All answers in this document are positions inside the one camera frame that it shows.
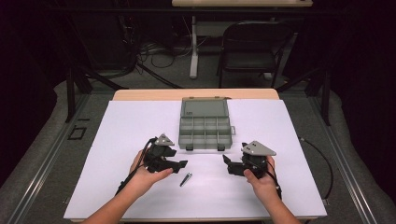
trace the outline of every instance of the chair backrest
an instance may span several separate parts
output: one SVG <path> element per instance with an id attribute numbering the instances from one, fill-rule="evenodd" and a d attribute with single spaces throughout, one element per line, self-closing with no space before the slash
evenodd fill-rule
<path id="1" fill-rule="evenodd" d="M 293 30 L 279 21 L 240 21 L 228 27 L 223 34 L 225 51 L 277 52 L 293 36 Z"/>

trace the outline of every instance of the white paper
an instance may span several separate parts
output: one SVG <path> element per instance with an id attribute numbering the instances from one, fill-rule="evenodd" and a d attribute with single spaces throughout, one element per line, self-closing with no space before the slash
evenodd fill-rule
<path id="1" fill-rule="evenodd" d="M 180 101 L 112 101 L 106 110 L 80 180 L 64 214 L 86 218 L 110 200 L 137 152 L 165 133 L 175 142 L 170 161 L 187 160 L 186 168 L 156 183 L 123 219 L 263 218 L 268 213 L 243 176 L 229 175 L 222 154 L 240 161 L 242 142 L 257 140 L 276 152 L 276 174 L 282 200 L 297 217 L 326 216 L 289 113 L 281 100 L 229 100 L 233 145 L 215 149 L 179 149 Z M 179 184 L 191 172 L 192 178 Z"/>

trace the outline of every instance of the gray carpet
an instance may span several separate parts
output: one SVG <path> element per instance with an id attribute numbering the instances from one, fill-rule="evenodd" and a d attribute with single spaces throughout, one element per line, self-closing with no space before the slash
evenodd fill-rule
<path id="1" fill-rule="evenodd" d="M 210 47 L 212 46 L 202 48 L 200 51 L 198 78 L 194 80 L 189 78 L 191 59 L 189 56 L 177 57 L 166 68 L 153 66 L 150 57 L 145 61 L 145 65 L 185 88 L 216 88 L 218 78 L 214 74 L 218 56 L 213 53 L 216 52 L 216 48 L 212 50 Z M 159 63 L 167 65 L 171 62 L 167 56 L 162 55 L 155 55 L 153 61 L 157 65 Z M 130 89 L 169 88 L 147 73 L 140 74 L 139 71 L 140 69 L 136 69 L 132 74 L 112 80 Z M 281 77 L 276 85 L 281 85 L 283 82 L 284 78 Z M 267 88 L 269 84 L 270 80 L 257 75 L 228 74 L 224 79 L 224 88 Z M 112 90 L 98 81 L 92 80 L 92 85 L 94 91 L 91 95 L 78 95 L 80 99 L 78 113 L 69 124 L 64 123 L 67 113 L 65 83 L 56 88 L 58 104 L 51 118 L 0 189 L 0 223 L 7 223 L 9 220 L 10 223 L 70 223 L 69 220 L 63 219 L 67 198 L 71 197 L 78 182 L 107 103 L 113 94 Z M 328 199 L 330 205 L 326 206 L 328 216 L 310 223 L 394 223 L 395 205 L 376 185 L 351 145 L 338 97 L 332 93 L 330 107 L 332 126 L 324 127 L 323 121 L 318 116 L 317 99 L 306 98 L 302 92 L 303 88 L 304 83 L 281 93 L 280 97 L 285 101 L 297 134 L 319 148 L 330 160 L 334 171 L 333 187 Z M 68 139 L 78 138 L 82 130 L 86 130 L 82 139 Z M 347 177 L 342 172 L 343 164 L 340 165 L 336 159 L 337 155 L 334 154 L 334 142 L 329 138 L 329 130 L 334 134 L 336 144 L 342 149 L 347 165 L 359 183 L 363 198 L 375 218 L 374 221 L 371 218 L 367 219 L 357 206 L 353 189 L 348 185 Z M 324 197 L 330 186 L 329 168 L 315 149 L 305 142 L 302 142 L 302 147 L 319 192 Z M 32 182 L 37 179 L 35 176 L 40 171 L 40 174 L 43 174 L 39 176 L 41 182 Z M 24 196 L 26 191 L 33 192 L 29 199 Z"/>

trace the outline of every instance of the table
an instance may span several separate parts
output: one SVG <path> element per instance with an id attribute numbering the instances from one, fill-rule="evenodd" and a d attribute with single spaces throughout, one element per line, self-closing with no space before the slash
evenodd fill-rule
<path id="1" fill-rule="evenodd" d="M 311 7 L 312 0 L 173 0 L 174 7 Z M 216 35 L 224 33 L 226 27 L 235 21 L 230 22 L 203 22 L 203 27 L 208 27 L 202 32 L 198 31 L 200 24 L 195 16 L 192 16 L 191 36 L 192 36 L 192 56 L 190 78 L 197 78 L 198 75 L 198 35 Z"/>
<path id="2" fill-rule="evenodd" d="M 232 148 L 186 151 L 177 147 L 182 97 L 226 96 L 236 125 Z M 64 214 L 81 221 L 111 199 L 143 145 L 164 132 L 176 145 L 170 161 L 186 168 L 156 183 L 128 209 L 121 221 L 225 221 L 269 218 L 246 179 L 229 175 L 224 153 L 240 160 L 241 143 L 265 142 L 276 151 L 276 173 L 283 202 L 300 218 L 327 216 L 283 101 L 272 89 L 121 90 L 109 102 L 84 169 Z M 187 172 L 193 177 L 182 188 Z"/>

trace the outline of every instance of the hand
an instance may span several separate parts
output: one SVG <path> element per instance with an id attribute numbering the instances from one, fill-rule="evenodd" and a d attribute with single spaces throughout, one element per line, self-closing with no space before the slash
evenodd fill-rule
<path id="1" fill-rule="evenodd" d="M 274 159 L 271 156 L 267 156 L 267 162 L 272 165 L 268 165 L 268 172 L 272 175 L 275 175 Z M 276 184 L 271 176 L 264 175 L 262 178 L 257 179 L 257 177 L 249 169 L 246 169 L 244 171 L 244 175 L 247 178 L 247 182 L 250 183 L 253 187 L 254 193 L 264 205 L 268 204 L 268 202 L 270 200 L 273 200 L 274 197 L 278 198 L 276 192 Z"/>
<path id="2" fill-rule="evenodd" d="M 139 166 L 139 168 L 137 169 L 136 174 L 134 174 L 134 177 L 125 186 L 126 190 L 133 190 L 138 197 L 144 195 L 157 181 L 160 181 L 173 173 L 172 168 L 160 171 L 158 173 L 150 173 L 143 166 L 143 160 L 140 162 L 140 164 L 137 164 L 142 153 L 143 151 L 140 150 L 134 158 L 134 163 L 131 165 L 130 173 L 136 166 Z"/>

